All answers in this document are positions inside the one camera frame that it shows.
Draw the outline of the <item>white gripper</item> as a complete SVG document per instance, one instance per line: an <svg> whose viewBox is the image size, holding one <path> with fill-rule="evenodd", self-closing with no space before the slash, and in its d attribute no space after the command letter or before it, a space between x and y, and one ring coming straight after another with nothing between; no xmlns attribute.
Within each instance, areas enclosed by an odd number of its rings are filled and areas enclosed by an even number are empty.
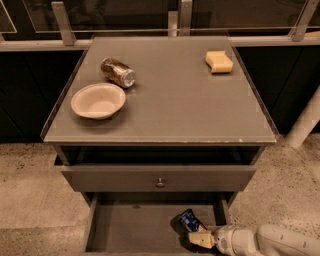
<svg viewBox="0 0 320 256"><path fill-rule="evenodd" d="M189 232L188 239L192 244L211 249L216 248L226 256L236 256L233 251L233 233L236 228L232 225L219 227L214 235L211 231Z"/></svg>

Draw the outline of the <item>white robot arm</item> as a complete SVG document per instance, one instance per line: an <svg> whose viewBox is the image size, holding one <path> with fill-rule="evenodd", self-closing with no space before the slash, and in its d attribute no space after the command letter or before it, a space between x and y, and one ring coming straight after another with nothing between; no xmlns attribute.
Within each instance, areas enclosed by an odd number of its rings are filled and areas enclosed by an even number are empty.
<svg viewBox="0 0 320 256"><path fill-rule="evenodd" d="M226 256L320 256L320 88L289 133L265 148L253 183L235 200L232 225L190 232L188 240Z"/></svg>

